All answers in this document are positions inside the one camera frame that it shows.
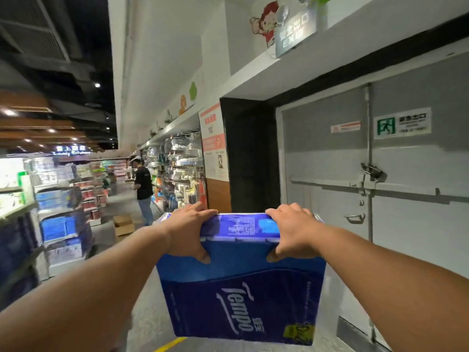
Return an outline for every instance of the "black t-shirt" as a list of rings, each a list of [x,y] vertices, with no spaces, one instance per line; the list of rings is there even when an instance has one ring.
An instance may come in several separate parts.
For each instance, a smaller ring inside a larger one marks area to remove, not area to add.
[[[144,200],[153,195],[153,187],[151,185],[151,175],[149,170],[144,166],[139,166],[135,173],[135,184],[140,184],[137,189],[137,200]]]

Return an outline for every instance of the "person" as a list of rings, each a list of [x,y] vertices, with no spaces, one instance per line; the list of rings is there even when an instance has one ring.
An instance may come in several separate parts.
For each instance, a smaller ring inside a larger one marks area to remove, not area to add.
[[[132,165],[137,168],[135,173],[134,190],[137,190],[137,200],[140,211],[145,221],[145,226],[153,224],[153,212],[151,211],[151,196],[153,195],[153,184],[151,174],[142,164],[142,159],[137,156],[132,159]]]
[[[280,229],[267,260],[322,256],[394,351],[469,351],[468,279],[325,225],[298,204],[266,213]],[[109,351],[163,254],[210,263],[200,228],[215,214],[187,205],[41,284],[0,313],[0,350]]]

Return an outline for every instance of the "tempo tissue pack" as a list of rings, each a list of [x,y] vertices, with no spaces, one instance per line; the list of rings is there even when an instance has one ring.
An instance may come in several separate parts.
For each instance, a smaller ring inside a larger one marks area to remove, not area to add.
[[[279,238],[264,213],[219,214],[201,229],[211,264],[163,256],[157,268],[176,336],[311,345],[325,261],[268,263]]]

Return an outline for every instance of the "forearm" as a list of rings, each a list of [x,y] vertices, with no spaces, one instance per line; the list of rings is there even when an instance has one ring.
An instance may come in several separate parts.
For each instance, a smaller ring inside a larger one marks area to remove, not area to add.
[[[467,279],[346,230],[313,240],[395,351],[469,350]]]
[[[0,314],[0,349],[109,351],[167,249],[167,236],[157,230],[137,230],[12,304]]]

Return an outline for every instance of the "ceiling light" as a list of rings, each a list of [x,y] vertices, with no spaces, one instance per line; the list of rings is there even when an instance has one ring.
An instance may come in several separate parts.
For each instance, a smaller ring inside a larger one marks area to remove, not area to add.
[[[3,110],[3,113],[7,116],[17,116],[18,113],[16,111],[13,111],[13,110]]]

